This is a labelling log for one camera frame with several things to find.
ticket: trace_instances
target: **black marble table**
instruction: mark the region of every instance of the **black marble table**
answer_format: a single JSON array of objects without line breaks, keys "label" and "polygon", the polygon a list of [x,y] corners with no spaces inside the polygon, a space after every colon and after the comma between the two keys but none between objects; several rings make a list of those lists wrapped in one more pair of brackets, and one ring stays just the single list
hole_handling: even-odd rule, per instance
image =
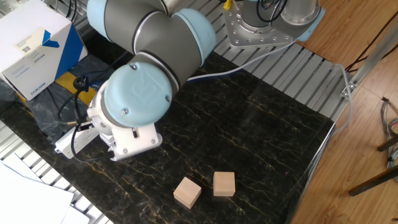
[{"label": "black marble table", "polygon": [[[212,53],[197,74],[234,67]],[[156,123],[162,145],[121,162],[81,163],[54,153],[16,104],[1,120],[114,223],[285,223],[333,126],[245,71],[185,84]],[[106,150],[95,139],[80,156]],[[212,197],[214,171],[235,172],[233,197]],[[184,177],[202,187],[191,210],[173,196]]]}]

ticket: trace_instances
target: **wooden block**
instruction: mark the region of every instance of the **wooden block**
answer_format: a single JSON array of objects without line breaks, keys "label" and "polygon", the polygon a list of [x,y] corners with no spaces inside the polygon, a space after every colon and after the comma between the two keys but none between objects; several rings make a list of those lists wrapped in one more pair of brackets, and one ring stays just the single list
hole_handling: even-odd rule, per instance
[{"label": "wooden block", "polygon": [[214,196],[232,197],[235,194],[235,173],[215,172],[213,189]]},{"label": "wooden block", "polygon": [[200,193],[201,187],[190,179],[184,177],[173,194],[175,199],[191,209],[193,204],[197,201]]}]

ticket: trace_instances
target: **white cardboard box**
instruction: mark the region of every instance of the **white cardboard box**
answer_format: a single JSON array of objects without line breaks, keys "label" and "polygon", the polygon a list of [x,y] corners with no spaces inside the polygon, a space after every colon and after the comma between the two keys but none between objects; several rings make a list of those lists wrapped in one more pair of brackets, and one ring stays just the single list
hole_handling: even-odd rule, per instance
[{"label": "white cardboard box", "polygon": [[40,0],[0,19],[0,77],[27,100],[86,56],[72,23]]}]

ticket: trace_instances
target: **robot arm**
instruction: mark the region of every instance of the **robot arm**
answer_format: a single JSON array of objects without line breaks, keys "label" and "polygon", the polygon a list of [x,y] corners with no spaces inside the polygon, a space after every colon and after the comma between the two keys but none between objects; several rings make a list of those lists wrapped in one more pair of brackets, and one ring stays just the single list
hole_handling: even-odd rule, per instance
[{"label": "robot arm", "polygon": [[90,24],[135,54],[99,89],[87,114],[118,161],[159,146],[154,123],[216,44],[208,20],[193,9],[169,17],[163,0],[90,0]]}]

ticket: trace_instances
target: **light blue joint cap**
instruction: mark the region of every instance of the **light blue joint cap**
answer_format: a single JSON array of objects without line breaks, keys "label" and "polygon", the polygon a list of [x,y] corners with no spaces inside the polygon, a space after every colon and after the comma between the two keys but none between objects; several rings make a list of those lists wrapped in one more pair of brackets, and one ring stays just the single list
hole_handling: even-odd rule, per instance
[{"label": "light blue joint cap", "polygon": [[192,31],[199,46],[201,55],[200,66],[202,66],[207,56],[209,56],[216,46],[216,32],[213,26],[205,16],[194,9],[182,9],[173,16],[178,16],[183,19]]},{"label": "light blue joint cap", "polygon": [[297,40],[302,42],[307,41],[308,38],[310,38],[313,31],[315,30],[315,28],[317,28],[317,26],[319,25],[319,22],[322,20],[323,16],[325,15],[325,12],[326,12],[325,9],[321,8],[318,17],[315,19],[313,24],[300,37],[298,37]]},{"label": "light blue joint cap", "polygon": [[127,127],[140,127],[163,117],[172,96],[172,86],[163,71],[149,63],[135,62],[111,75],[104,102],[115,121]]},{"label": "light blue joint cap", "polygon": [[105,7],[107,0],[89,0],[87,4],[87,18],[90,25],[101,35],[111,41],[105,31]]}]

